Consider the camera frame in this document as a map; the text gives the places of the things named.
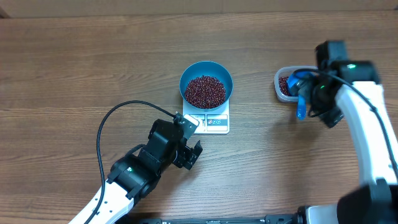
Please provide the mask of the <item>blue measuring scoop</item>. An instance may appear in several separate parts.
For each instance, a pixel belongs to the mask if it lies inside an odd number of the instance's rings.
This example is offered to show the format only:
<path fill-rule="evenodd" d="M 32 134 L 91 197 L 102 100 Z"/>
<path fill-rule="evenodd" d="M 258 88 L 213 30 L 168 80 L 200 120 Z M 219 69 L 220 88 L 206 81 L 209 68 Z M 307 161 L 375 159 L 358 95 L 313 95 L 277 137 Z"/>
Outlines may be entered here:
<path fill-rule="evenodd" d="M 313 88 L 314 75 L 310 72 L 295 72 L 287 80 L 288 91 L 297 97 L 296 117 L 303 120 L 307 115 L 307 102 Z"/>

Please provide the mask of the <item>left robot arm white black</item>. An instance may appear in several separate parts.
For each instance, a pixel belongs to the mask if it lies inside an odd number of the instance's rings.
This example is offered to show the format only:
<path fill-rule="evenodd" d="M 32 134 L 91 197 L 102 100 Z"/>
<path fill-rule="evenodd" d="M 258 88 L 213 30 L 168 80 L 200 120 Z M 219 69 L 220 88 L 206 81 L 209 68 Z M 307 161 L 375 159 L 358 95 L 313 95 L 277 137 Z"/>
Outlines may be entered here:
<path fill-rule="evenodd" d="M 203 151 L 200 143 L 188 147 L 187 140 L 200 122 L 190 115 L 168 122 L 158 119 L 149 133 L 147 144 L 140 144 L 138 155 L 130 150 L 111 167 L 105 180 L 104 196 L 97 191 L 72 223 L 115 223 L 158 184 L 162 173 L 173 164 L 190 170 Z"/>

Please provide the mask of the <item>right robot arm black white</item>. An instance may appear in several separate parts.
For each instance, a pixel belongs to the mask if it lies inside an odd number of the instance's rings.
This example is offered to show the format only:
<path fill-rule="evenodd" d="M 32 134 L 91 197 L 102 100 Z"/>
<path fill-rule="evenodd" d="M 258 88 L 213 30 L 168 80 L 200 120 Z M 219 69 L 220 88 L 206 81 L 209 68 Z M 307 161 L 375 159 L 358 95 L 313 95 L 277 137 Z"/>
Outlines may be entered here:
<path fill-rule="evenodd" d="M 384 89 L 369 60 L 350 60 L 342 40 L 315 49 L 316 68 L 288 79 L 299 119 L 317 117 L 329 128 L 342 119 L 358 158 L 359 187 L 331 205 L 303 207 L 297 223 L 397 223 L 397 138 Z"/>

